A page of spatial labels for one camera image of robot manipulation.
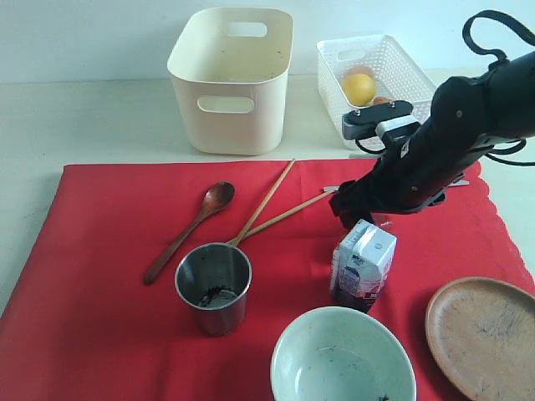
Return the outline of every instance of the wooden plate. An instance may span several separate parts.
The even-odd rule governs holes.
[[[466,277],[431,299],[429,347],[444,374],[476,401],[535,400],[535,297],[506,282]]]

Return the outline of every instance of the white basket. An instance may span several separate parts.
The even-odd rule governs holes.
[[[365,65],[374,71],[377,94],[414,105],[412,114],[423,123],[430,114],[435,85],[390,36],[373,35],[324,40],[318,43],[318,91],[344,145],[359,150],[354,141],[342,136],[342,116],[353,106],[345,96],[340,82],[348,71]],[[376,150],[382,148],[378,138],[361,141]]]
[[[283,136],[292,17],[267,8],[194,14],[167,68],[189,141],[208,153],[260,155]]]

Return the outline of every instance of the bin handle hole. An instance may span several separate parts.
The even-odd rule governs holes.
[[[228,36],[263,38],[268,34],[268,26],[265,23],[231,22],[226,31]]]
[[[242,96],[201,96],[197,105],[207,113],[247,114],[254,110],[254,103]]]
[[[365,55],[366,55],[366,52],[364,50],[354,48],[350,50],[344,50],[343,52],[338,53],[338,60],[339,61],[360,60],[361,58],[364,58]]]

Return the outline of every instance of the ceramic bowl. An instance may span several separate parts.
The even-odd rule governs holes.
[[[271,385],[277,401],[416,401],[414,370],[398,339],[347,307],[314,309],[286,327]]]

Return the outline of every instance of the metal cup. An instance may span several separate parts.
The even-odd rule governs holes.
[[[251,285],[249,258],[236,246],[213,242],[195,248],[176,268],[178,295],[193,309],[203,332],[223,336],[245,318]]]

